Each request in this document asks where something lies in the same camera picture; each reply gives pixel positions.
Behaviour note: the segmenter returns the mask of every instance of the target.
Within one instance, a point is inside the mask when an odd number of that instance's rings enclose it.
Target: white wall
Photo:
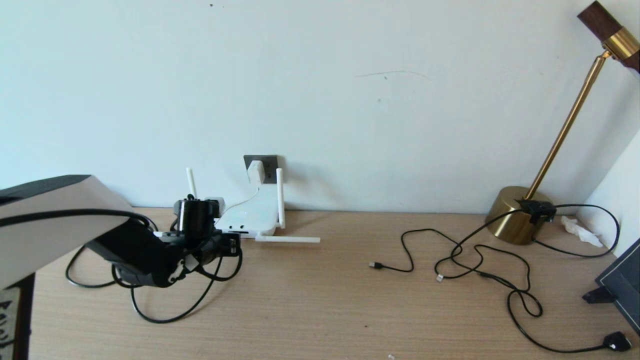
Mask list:
[[[233,202],[242,155],[275,153],[289,208],[484,213],[529,185],[602,51],[590,2],[3,1],[0,187],[95,174],[169,206],[190,166]],[[602,3],[640,33],[636,0]],[[541,190],[584,201],[639,94],[608,61]]]
[[[620,240],[614,250],[616,256],[622,255],[640,238],[640,131],[589,196],[587,203],[608,209],[620,222]],[[611,247],[616,226],[609,215],[586,208],[578,212],[578,217],[600,235],[607,247]]]

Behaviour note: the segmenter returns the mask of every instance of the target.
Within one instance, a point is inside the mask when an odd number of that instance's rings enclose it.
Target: wooden desk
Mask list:
[[[170,209],[138,209],[168,228]],[[235,279],[215,284],[197,312],[176,323],[155,325],[134,313],[129,292],[118,286],[86,290],[69,285],[63,271],[71,254],[38,272],[33,310],[32,359],[639,359],[639,341],[613,305],[588,305],[580,297],[612,256],[577,259],[539,245],[516,246],[488,231],[469,245],[514,251],[532,266],[533,293],[545,314],[533,319],[514,303],[521,323],[537,340],[556,348],[582,348],[623,331],[634,348],[555,354],[542,350],[513,325],[508,289],[472,274],[436,282],[433,265],[452,244],[434,233],[407,237],[416,270],[374,270],[380,261],[408,267],[400,234],[435,227],[462,239],[483,223],[481,215],[287,212],[281,234],[321,236],[320,244],[243,242],[244,265]],[[593,251],[549,224],[540,239],[576,251]],[[476,255],[465,247],[462,261]],[[487,272],[524,283],[524,266],[486,252]],[[234,267],[223,263],[221,274]],[[442,272],[454,274],[443,266]],[[73,274],[79,281],[109,280],[109,265],[83,254]],[[149,288],[138,302],[150,316],[183,312],[207,280],[198,274],[168,289]]]

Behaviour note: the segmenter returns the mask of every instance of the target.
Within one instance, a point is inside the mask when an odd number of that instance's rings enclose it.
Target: black clamp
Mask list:
[[[537,224],[541,217],[545,217],[545,221],[551,222],[556,215],[556,207],[549,201],[524,199],[517,201],[524,212],[531,215],[529,222],[532,224]]]

